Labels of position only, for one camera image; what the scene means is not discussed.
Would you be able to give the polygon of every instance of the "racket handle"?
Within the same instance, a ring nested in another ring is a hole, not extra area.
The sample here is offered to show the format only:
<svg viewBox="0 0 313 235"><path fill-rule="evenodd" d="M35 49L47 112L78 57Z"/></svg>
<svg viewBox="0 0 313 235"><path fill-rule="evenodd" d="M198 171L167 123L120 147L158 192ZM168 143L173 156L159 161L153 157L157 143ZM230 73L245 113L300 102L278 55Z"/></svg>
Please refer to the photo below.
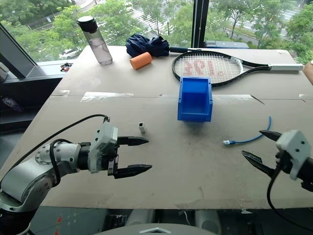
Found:
<svg viewBox="0 0 313 235"><path fill-rule="evenodd" d="M185 53L185 52L188 52L188 48L186 48L186 47L170 47L170 52Z"/></svg>
<svg viewBox="0 0 313 235"><path fill-rule="evenodd" d="M271 71L301 71L303 64L268 64Z"/></svg>

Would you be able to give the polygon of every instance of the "blue ethernet cable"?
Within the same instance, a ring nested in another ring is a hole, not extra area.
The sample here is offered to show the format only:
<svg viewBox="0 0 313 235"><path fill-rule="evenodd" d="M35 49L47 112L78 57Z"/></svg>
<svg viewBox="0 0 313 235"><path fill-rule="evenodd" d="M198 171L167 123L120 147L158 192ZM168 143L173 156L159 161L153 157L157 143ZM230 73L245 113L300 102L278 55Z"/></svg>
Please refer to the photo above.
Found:
<svg viewBox="0 0 313 235"><path fill-rule="evenodd" d="M269 118L268 118L268 127L267 127L267 130L270 129L271 124L272 124L272 117L269 116ZM237 143L248 143L248 142L257 140L257 139L260 138L261 136L262 136L262 134L259 134L257 137L254 137L254 138L249 139L249 140L246 140L246 141L223 141L223 144L224 144L224 145L231 145L231 144L237 144Z"/></svg>

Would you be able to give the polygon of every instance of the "small white block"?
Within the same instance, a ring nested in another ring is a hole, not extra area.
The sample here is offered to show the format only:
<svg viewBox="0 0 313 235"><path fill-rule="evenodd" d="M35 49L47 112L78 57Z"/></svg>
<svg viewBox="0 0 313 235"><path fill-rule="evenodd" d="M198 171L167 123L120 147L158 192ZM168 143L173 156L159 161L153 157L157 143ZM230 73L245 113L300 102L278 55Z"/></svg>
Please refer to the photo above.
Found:
<svg viewBox="0 0 313 235"><path fill-rule="evenodd" d="M147 131L144 122L140 122L140 123L138 124L138 128L139 128L139 131L140 131L141 133L146 133L146 131Z"/></svg>

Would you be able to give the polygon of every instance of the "window sill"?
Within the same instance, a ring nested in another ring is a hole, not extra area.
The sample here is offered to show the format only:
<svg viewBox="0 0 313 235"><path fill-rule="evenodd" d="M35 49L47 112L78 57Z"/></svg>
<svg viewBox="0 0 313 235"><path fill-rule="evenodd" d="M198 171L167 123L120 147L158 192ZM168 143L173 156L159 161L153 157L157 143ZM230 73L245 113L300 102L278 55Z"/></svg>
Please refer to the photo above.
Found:
<svg viewBox="0 0 313 235"><path fill-rule="evenodd" d="M74 63L75 59L38 62L37 66L29 72L26 78L17 78L13 73L9 72L7 79L2 84L63 78L66 72L61 72L60 66L65 62Z"/></svg>

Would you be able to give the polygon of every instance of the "racket strings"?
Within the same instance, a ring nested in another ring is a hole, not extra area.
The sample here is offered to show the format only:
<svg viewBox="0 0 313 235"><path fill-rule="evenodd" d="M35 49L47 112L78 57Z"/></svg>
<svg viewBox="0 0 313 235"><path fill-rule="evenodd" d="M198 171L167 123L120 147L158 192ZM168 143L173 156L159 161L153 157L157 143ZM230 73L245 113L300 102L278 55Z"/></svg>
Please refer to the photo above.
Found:
<svg viewBox="0 0 313 235"><path fill-rule="evenodd" d="M228 81L242 72L236 60L211 53L185 55L176 61L174 68L179 76L210 77L212 83Z"/></svg>

